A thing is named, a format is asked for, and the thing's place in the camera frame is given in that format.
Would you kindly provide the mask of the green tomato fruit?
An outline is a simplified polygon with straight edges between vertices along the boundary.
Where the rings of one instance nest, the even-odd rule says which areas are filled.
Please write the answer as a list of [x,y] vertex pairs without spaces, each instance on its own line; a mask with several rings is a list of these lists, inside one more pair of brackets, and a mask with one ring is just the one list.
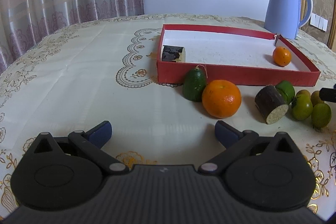
[[331,108],[326,103],[318,103],[314,106],[311,114],[311,121],[314,127],[326,127],[331,121],[332,113]]
[[311,116],[313,104],[306,94],[299,94],[294,97],[291,103],[291,113],[298,121],[304,121]]

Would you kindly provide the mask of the green cucumber cut piece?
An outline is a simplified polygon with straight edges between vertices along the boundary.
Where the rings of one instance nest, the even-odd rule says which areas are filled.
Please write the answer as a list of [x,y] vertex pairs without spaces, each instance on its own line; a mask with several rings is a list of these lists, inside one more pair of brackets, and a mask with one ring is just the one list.
[[291,82],[287,80],[283,80],[279,82],[275,86],[275,88],[282,95],[285,102],[289,105],[292,102],[293,98],[295,97],[295,89],[293,85],[291,84]]

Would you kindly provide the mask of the small orange mandarin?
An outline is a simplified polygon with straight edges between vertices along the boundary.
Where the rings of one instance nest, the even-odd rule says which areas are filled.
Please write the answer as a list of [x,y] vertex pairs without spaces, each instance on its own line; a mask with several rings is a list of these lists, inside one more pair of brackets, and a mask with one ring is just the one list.
[[291,53],[285,47],[276,47],[272,53],[272,58],[276,65],[285,67],[291,62]]

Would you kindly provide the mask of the large orange mandarin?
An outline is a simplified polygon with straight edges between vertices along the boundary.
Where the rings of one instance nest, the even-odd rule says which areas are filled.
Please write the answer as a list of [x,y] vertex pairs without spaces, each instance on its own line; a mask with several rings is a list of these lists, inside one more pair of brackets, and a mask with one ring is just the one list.
[[202,93],[202,105],[206,112],[219,119],[233,116],[242,103],[239,88],[227,80],[213,80]]

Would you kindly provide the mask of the green cucumber end with stem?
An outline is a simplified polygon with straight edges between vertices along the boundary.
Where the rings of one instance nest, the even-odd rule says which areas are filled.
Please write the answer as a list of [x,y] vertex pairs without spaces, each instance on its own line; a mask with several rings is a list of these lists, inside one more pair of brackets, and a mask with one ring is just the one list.
[[204,65],[197,65],[185,75],[182,94],[193,102],[202,101],[202,93],[207,85],[207,70]]

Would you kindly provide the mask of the blue electric kettle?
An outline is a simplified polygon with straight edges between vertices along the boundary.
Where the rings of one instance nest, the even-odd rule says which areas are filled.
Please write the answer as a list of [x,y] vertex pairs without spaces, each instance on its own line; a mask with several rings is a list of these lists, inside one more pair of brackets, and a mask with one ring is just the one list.
[[269,0],[264,28],[286,39],[295,39],[298,29],[307,24],[313,12],[313,0],[307,1],[307,12],[301,18],[301,0]]

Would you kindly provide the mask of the red shallow cardboard box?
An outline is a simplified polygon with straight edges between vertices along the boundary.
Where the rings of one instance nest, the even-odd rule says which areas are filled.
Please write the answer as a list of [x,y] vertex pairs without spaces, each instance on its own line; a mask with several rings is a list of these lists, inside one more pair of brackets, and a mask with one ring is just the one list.
[[[163,46],[185,48],[184,63],[162,61]],[[291,53],[285,67],[274,63],[276,47]],[[204,65],[209,81],[224,79],[236,85],[276,85],[282,80],[294,86],[314,86],[320,70],[290,41],[270,32],[244,28],[194,25],[163,25],[157,51],[160,84],[181,84],[186,73]]]

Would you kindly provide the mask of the white wall switch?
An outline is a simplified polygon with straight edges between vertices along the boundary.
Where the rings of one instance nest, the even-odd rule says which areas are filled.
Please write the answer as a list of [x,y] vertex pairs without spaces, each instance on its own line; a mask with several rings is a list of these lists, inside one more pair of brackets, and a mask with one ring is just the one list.
[[315,28],[322,30],[323,32],[327,31],[328,20],[312,13],[310,17],[310,25],[314,26]]

